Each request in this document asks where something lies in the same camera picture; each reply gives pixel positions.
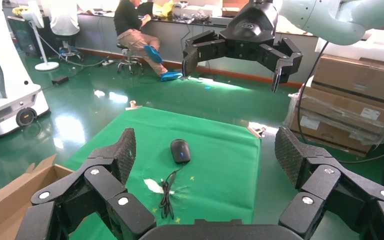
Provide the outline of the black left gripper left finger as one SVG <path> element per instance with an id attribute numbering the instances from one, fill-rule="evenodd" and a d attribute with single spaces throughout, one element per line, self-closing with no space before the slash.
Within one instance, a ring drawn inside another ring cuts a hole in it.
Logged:
<path id="1" fill-rule="evenodd" d="M 157 225 L 126 183 L 136 159 L 136 136 L 126 128 L 114 144 L 92 151 L 81 167 L 31 197 L 18 240 L 67 240 L 97 214 L 118 240 L 138 240 Z"/>

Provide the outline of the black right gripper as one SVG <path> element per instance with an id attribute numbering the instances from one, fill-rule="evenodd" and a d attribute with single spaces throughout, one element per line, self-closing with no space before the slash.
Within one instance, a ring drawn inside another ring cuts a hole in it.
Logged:
<path id="1" fill-rule="evenodd" d="M 219 35 L 205 31 L 185 41 L 182 74 L 218 58 L 256 61 L 273 72 L 272 92 L 299 70 L 303 54 L 288 37 L 274 43 L 278 11 L 272 0 L 250 0 Z"/>

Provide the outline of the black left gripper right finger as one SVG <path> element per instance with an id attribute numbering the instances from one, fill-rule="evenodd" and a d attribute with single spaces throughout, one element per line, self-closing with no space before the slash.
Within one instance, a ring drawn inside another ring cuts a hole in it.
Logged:
<path id="1" fill-rule="evenodd" d="M 341 165 L 326 149 L 305 144 L 286 127 L 275 135 L 276 159 L 297 195 L 278 223 L 310 239 L 325 212 L 339 216 L 362 240 L 384 240 L 384 186 Z"/>

